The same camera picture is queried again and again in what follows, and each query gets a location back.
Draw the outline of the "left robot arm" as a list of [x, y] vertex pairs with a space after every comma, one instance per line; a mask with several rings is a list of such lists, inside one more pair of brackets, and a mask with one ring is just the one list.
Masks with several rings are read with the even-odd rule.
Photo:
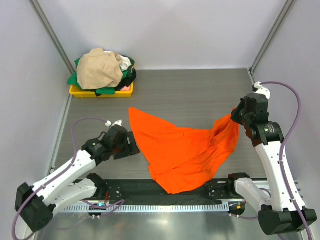
[[[104, 161], [140, 153], [134, 134], [118, 121], [102, 136], [88, 140], [63, 166], [43, 178], [17, 188], [15, 210], [32, 232], [44, 229], [54, 216], [66, 207], [85, 199], [101, 200], [108, 191], [107, 183], [96, 173], [89, 173]], [[78, 183], [78, 177], [88, 176]]]

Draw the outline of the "yellow plastic bin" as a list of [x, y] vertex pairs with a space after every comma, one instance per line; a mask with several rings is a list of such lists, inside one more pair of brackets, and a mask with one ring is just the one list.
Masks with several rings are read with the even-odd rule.
[[67, 81], [69, 93], [75, 98], [95, 99], [95, 98], [130, 98], [134, 92], [134, 81], [137, 77], [135, 65], [125, 70], [123, 79], [115, 88], [104, 87], [95, 90], [83, 90], [77, 82], [77, 73], [75, 72]]

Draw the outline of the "orange t shirt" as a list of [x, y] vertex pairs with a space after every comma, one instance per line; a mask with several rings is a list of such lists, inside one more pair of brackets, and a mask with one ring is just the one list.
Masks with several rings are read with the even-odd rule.
[[168, 194], [193, 191], [212, 180], [239, 140], [240, 127], [229, 114], [211, 129], [178, 127], [133, 107], [128, 116], [151, 178]]

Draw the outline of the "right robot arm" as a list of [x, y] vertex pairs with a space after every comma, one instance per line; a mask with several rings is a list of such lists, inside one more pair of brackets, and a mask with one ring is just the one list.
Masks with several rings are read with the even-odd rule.
[[215, 204], [225, 198], [246, 200], [257, 212], [259, 225], [268, 236], [305, 230], [311, 239], [309, 227], [317, 220], [317, 214], [306, 207], [297, 190], [285, 153], [285, 138], [280, 125], [269, 121], [268, 103], [265, 93], [250, 93], [240, 100], [231, 119], [244, 126], [262, 161], [269, 192], [260, 189], [244, 172], [229, 174], [223, 185], [211, 180], [205, 188]]

